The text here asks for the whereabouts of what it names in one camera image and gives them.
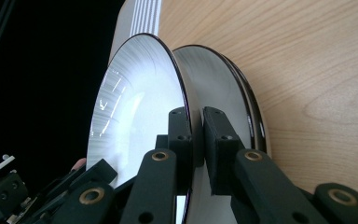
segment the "brass screw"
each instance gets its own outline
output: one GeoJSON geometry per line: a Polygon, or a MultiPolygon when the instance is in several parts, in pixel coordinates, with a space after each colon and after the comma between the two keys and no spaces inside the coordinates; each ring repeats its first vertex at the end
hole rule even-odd
{"type": "Polygon", "coordinates": [[[357,204],[356,198],[342,189],[330,189],[328,190],[328,195],[337,203],[341,203],[346,206],[355,206],[357,204]]]}
{"type": "Polygon", "coordinates": [[[152,159],[154,160],[154,161],[165,161],[165,160],[167,160],[168,159],[168,154],[167,153],[165,153],[165,152],[156,152],[156,153],[154,153],[153,155],[152,155],[152,159]]]}
{"type": "Polygon", "coordinates": [[[258,152],[250,151],[245,153],[245,158],[249,161],[261,161],[263,156],[258,152]]]}
{"type": "Polygon", "coordinates": [[[79,197],[79,201],[83,204],[94,204],[99,202],[104,196],[104,189],[93,188],[85,190],[79,197]]]}

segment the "wooden surface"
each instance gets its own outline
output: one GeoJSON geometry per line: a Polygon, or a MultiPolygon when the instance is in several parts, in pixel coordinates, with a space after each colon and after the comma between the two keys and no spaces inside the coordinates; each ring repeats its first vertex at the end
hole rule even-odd
{"type": "Polygon", "coordinates": [[[299,187],[358,190],[358,1],[163,0],[158,36],[201,44],[246,75],[272,158],[299,187]]]}

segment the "white plate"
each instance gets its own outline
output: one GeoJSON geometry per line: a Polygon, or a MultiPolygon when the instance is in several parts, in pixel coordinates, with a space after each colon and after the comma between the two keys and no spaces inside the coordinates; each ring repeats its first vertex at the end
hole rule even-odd
{"type": "MultiPolygon", "coordinates": [[[[184,83],[172,53],[157,37],[140,34],[127,40],[113,57],[98,92],[87,168],[104,158],[118,172],[111,183],[114,188],[134,177],[144,154],[155,148],[156,136],[168,133],[169,112],[185,106],[192,114],[184,83]]],[[[192,117],[194,124],[197,115],[192,117]]]]}
{"type": "MultiPolygon", "coordinates": [[[[241,70],[224,55],[200,45],[175,49],[173,55],[196,90],[199,110],[205,106],[223,110],[245,147],[266,151],[258,105],[241,70]]],[[[211,196],[207,167],[197,168],[187,223],[237,223],[230,200],[230,196],[211,196]]]]}

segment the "screw hole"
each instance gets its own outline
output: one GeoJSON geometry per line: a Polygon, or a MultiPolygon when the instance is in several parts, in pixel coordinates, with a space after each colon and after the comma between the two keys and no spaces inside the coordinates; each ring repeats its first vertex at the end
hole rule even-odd
{"type": "Polygon", "coordinates": [[[295,221],[298,222],[298,223],[310,223],[308,218],[306,216],[304,216],[303,214],[301,214],[301,213],[294,212],[292,214],[292,216],[295,219],[295,221]]]}
{"type": "Polygon", "coordinates": [[[231,135],[223,135],[223,136],[222,136],[222,139],[224,139],[224,140],[231,140],[231,139],[232,139],[232,136],[231,136],[231,135]]]}
{"type": "Polygon", "coordinates": [[[13,189],[17,189],[17,188],[19,187],[19,182],[14,181],[14,182],[11,184],[11,187],[13,187],[13,189]]]}
{"type": "Polygon", "coordinates": [[[143,212],[139,218],[138,218],[139,222],[141,223],[150,223],[153,221],[153,215],[149,212],[143,212]]]}
{"type": "Polygon", "coordinates": [[[86,194],[86,196],[84,197],[87,201],[92,201],[98,198],[98,196],[100,196],[100,193],[98,191],[90,191],[89,193],[86,194]]]}
{"type": "Polygon", "coordinates": [[[1,199],[2,200],[7,200],[7,198],[8,198],[8,193],[7,193],[7,191],[3,191],[2,193],[1,193],[1,199]]]}
{"type": "Polygon", "coordinates": [[[185,136],[183,136],[183,135],[179,135],[178,139],[183,141],[183,140],[186,140],[187,138],[185,136]]]}

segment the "finger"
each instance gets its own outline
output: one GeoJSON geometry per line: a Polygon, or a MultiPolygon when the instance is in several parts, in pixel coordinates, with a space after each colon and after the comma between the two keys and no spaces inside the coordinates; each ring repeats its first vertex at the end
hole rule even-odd
{"type": "Polygon", "coordinates": [[[82,165],[86,164],[86,158],[78,160],[71,170],[78,170],[82,165]]]}

